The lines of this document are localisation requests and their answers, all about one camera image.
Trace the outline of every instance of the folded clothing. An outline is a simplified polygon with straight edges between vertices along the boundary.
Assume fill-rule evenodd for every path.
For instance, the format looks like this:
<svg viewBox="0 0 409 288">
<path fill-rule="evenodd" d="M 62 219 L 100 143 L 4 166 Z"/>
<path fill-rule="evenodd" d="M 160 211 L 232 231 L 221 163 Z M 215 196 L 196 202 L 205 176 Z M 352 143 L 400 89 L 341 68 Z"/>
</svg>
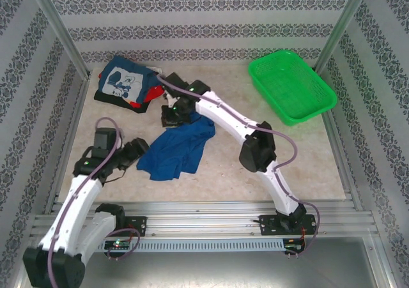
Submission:
<svg viewBox="0 0 409 288">
<path fill-rule="evenodd" d="M 182 171 L 196 173 L 205 143 L 215 135 L 215 125 L 196 112 L 190 118 L 192 124 L 168 128 L 159 136 L 139 159 L 137 169 L 149 172 L 154 181 L 179 178 Z"/>
<path fill-rule="evenodd" d="M 164 92 L 156 75 L 154 70 L 114 56 L 99 76 L 94 99 L 135 112 L 146 112 L 148 102 Z"/>
</svg>

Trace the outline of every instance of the red fabric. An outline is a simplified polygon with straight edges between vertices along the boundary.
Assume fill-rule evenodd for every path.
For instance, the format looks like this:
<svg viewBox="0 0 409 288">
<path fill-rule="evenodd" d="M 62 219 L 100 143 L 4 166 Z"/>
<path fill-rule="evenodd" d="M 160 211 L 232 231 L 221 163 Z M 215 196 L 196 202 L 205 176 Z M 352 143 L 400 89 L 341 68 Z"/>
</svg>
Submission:
<svg viewBox="0 0 409 288">
<path fill-rule="evenodd" d="M 148 94 L 143 102 L 152 101 L 154 98 L 161 96 L 164 93 L 164 88 L 162 86 L 156 86 L 149 89 Z"/>
<path fill-rule="evenodd" d="M 133 108 L 141 108 L 141 104 L 140 104 L 140 103 L 129 102 L 129 105 L 131 105 Z"/>
</svg>

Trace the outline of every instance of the green plastic basket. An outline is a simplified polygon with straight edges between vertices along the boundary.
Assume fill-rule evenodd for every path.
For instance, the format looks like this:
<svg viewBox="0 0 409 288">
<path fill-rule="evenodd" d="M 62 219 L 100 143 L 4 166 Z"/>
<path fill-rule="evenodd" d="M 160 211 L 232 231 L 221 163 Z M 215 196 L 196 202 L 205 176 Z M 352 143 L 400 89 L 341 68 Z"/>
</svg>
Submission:
<svg viewBox="0 0 409 288">
<path fill-rule="evenodd" d="M 252 61 L 249 73 L 254 86 L 287 125 L 307 121 L 333 108 L 337 95 L 289 50 L 279 50 Z"/>
</svg>

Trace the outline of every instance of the beige surface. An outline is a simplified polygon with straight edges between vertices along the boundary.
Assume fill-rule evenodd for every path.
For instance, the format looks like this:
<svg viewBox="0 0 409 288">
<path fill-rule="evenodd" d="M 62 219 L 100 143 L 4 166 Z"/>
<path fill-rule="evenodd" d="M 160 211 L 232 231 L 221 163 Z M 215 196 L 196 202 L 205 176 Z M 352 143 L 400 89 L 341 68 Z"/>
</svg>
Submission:
<svg viewBox="0 0 409 288">
<path fill-rule="evenodd" d="M 77 135 L 71 150 L 59 200 L 68 193 L 74 163 L 93 142 L 95 121 L 112 117 L 125 132 L 125 141 L 141 137 L 151 144 L 163 131 L 160 106 L 163 98 L 150 103 L 147 113 L 136 114 L 110 104 L 94 101 L 98 87 L 95 69 L 89 85 Z M 187 82 L 200 79 L 223 100 L 243 115 L 267 121 L 272 127 L 292 137 L 298 145 L 298 158 L 282 169 L 290 188 L 301 199 L 344 199 L 344 192 L 321 116 L 305 123 L 286 126 L 254 89 L 246 66 L 179 66 L 163 68 L 164 74 L 176 72 Z M 287 160 L 292 148 L 285 140 L 275 137 L 278 161 Z M 182 173 L 172 181 L 150 181 L 149 174 L 129 168 L 125 177 L 106 184 L 98 201 L 258 201 L 270 200 L 259 178 L 246 171 L 238 161 L 240 146 L 223 129 L 204 147 L 196 174 Z"/>
</svg>

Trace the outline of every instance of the cable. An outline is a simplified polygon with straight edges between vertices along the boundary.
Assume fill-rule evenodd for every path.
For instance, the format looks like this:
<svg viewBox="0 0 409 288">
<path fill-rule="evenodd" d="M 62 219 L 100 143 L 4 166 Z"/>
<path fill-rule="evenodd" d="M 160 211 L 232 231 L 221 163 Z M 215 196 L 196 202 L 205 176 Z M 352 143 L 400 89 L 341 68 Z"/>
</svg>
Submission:
<svg viewBox="0 0 409 288">
<path fill-rule="evenodd" d="M 216 102 L 215 100 L 212 100 L 211 98 L 209 98 L 209 97 L 207 97 L 207 96 L 205 96 L 205 95 L 199 95 L 199 94 L 194 93 L 194 92 L 192 92 L 192 91 L 187 91 L 187 90 L 184 90 L 184 89 L 182 89 L 182 88 L 179 88 L 179 87 L 177 87 L 177 86 L 175 86 L 175 85 L 172 85 L 170 82 L 168 82 L 168 81 L 166 81 L 165 79 L 163 79 L 159 74 L 157 75 L 157 79 L 158 79 L 161 83 L 163 83 L 163 85 L 165 85 L 165 86 L 167 86 L 167 87 L 170 87 L 170 88 L 172 88 L 173 90 L 179 91 L 179 92 L 181 92 L 181 93 L 185 93 L 186 95 L 194 96 L 195 98 L 199 98 L 199 99 L 205 100 L 205 101 L 207 101 L 207 102 L 210 102 L 210 103 L 212 103 L 212 104 L 214 104 L 214 105 L 216 105 L 216 106 L 222 108 L 224 111 L 226 111 L 228 114 L 230 114 L 230 116 L 232 116 L 233 118 L 235 118 L 235 119 L 236 119 L 237 121 L 239 121 L 241 124 L 246 125 L 248 128 L 251 128 L 251 129 L 253 129 L 253 130 L 259 130 L 259 131 L 265 132 L 265 133 L 272 133 L 273 135 L 280 136 L 280 137 L 286 139 L 286 140 L 293 146 L 293 149 L 294 149 L 293 156 L 292 156 L 289 160 L 287 160 L 287 161 L 285 161 L 285 162 L 283 162 L 283 163 L 280 163 L 280 164 L 276 165 L 276 166 L 274 167 L 273 173 L 274 173 L 275 178 L 277 179 L 277 181 L 278 181 L 278 183 L 279 183 L 279 186 L 280 186 L 281 190 L 282 190 L 291 200 L 293 200 L 293 201 L 295 201 L 295 202 L 297 202 L 297 203 L 299 203 L 299 204 L 307 205 L 307 206 L 310 206 L 310 207 L 314 208 L 314 210 L 315 210 L 315 212 L 316 212 L 316 214 L 317 214 L 316 229 L 315 229 L 315 232 L 314 232 L 313 237 L 312 237 L 312 239 L 311 239 L 311 242 L 308 244 L 308 246 L 307 246 L 307 247 L 304 249 L 304 251 L 302 252 L 302 254 L 304 254 L 305 251 L 306 251 L 308 248 L 311 247 L 311 245 L 312 245 L 314 239 L 315 239 L 316 236 L 317 236 L 318 229 L 320 228 L 321 216 L 320 216 L 320 211 L 318 210 L 318 208 L 317 208 L 314 204 L 309 203 L 309 202 L 304 202 L 304 201 L 298 200 L 298 199 L 296 199 L 294 196 L 292 196 L 292 195 L 287 191 L 287 189 L 285 189 L 285 187 L 284 187 L 284 185 L 282 184 L 282 182 L 281 182 L 281 180 L 280 180 L 280 177 L 279 177 L 279 175 L 278 175 L 278 173 L 277 173 L 277 170 L 278 170 L 278 169 L 280 169 L 281 167 L 284 167 L 285 165 L 288 165 L 289 163 L 293 162 L 294 159 L 297 157 L 298 148 L 297 148 L 297 145 L 295 144 L 294 140 L 291 139 L 290 137 L 288 137 L 287 135 L 285 135 L 285 134 L 283 134 L 283 133 L 281 133 L 281 132 L 278 132 L 278 131 L 276 131 L 276 130 L 269 130 L 269 129 L 267 129 L 267 128 L 262 128 L 262 127 L 250 125 L 250 124 L 246 123 L 244 120 L 242 120 L 241 117 L 237 116 L 232 110 L 230 110 L 230 108 L 224 106 L 223 103 L 218 103 L 218 102 Z"/>
<path fill-rule="evenodd" d="M 105 184 L 108 184 L 108 183 L 111 183 L 111 182 L 113 182 L 113 181 L 117 181 L 117 180 L 123 178 L 123 176 L 125 175 L 126 172 L 127 172 L 127 171 L 124 170 L 123 173 L 122 173 L 122 175 L 121 175 L 120 177 L 111 179 L 111 180 L 109 180 L 109 181 L 106 181 Z"/>
<path fill-rule="evenodd" d="M 305 245 L 305 228 L 304 228 L 304 226 L 301 227 L 301 231 L 302 231 L 302 236 L 301 236 L 302 245 L 301 246 L 303 246 L 303 245 Z"/>
<path fill-rule="evenodd" d="M 56 245 L 56 241 L 59 238 L 59 230 L 61 229 L 61 226 L 62 226 L 62 224 L 64 222 L 65 216 L 68 213 L 68 210 L 70 209 L 70 206 L 72 205 L 72 203 L 77 198 L 80 191 L 82 190 L 82 188 L 84 188 L 85 184 L 108 162 L 109 159 L 111 159 L 111 157 L 113 156 L 113 154 L 116 151 L 116 147 L 118 146 L 118 144 L 119 144 L 119 142 L 121 140 L 120 129 L 119 129 L 118 125 L 116 124 L 116 122 L 113 119 L 111 119 L 110 117 L 101 117 L 100 119 L 98 119 L 98 121 L 95 123 L 95 128 L 98 128 L 98 125 L 102 120 L 108 120 L 114 125 L 115 132 L 116 132 L 115 144 L 112 147 L 112 149 L 109 151 L 109 154 L 108 154 L 107 158 L 105 158 L 101 162 L 101 164 L 98 167 L 96 167 L 94 169 L 94 171 L 92 171 L 91 174 L 89 176 L 87 176 L 86 179 L 84 179 L 84 181 L 79 185 L 78 189 L 73 193 L 70 200 L 66 204 L 64 210 L 61 213 L 61 217 L 59 218 L 56 229 L 54 231 L 54 234 L 52 235 L 51 244 L 50 244 L 50 248 L 49 248 L 49 253 L 48 253 L 48 256 L 47 256 L 47 271 L 48 271 L 48 274 L 49 274 L 50 283 L 51 283 L 52 288 L 58 288 L 56 278 L 55 278 L 54 272 L 52 270 L 52 256 L 54 254 L 54 247 Z"/>
<path fill-rule="evenodd" d="M 127 229 L 118 229 L 117 231 L 110 232 L 110 233 L 107 235 L 107 237 L 112 236 L 112 235 L 115 235 L 115 234 L 117 234 L 117 233 L 119 233 L 119 232 L 134 232 L 134 233 L 137 234 L 138 240 L 136 241 L 136 244 L 135 244 L 128 252 L 126 252 L 125 254 L 123 254 L 122 256 L 119 256 L 119 257 L 112 257 L 112 256 L 110 256 L 111 250 L 112 250 L 113 248 L 109 248 L 109 249 L 108 249 L 108 253 L 107 253 L 108 259 L 115 259 L 116 261 L 119 261 L 119 260 L 121 260 L 121 259 L 124 259 L 126 256 L 129 256 L 131 253 L 133 253 L 133 252 L 136 250 L 136 248 L 137 248 L 138 245 L 139 245 L 139 242 L 141 241 L 141 234 L 139 233 L 139 231 L 138 231 L 137 229 L 130 228 L 130 227 L 127 228 Z"/>
</svg>

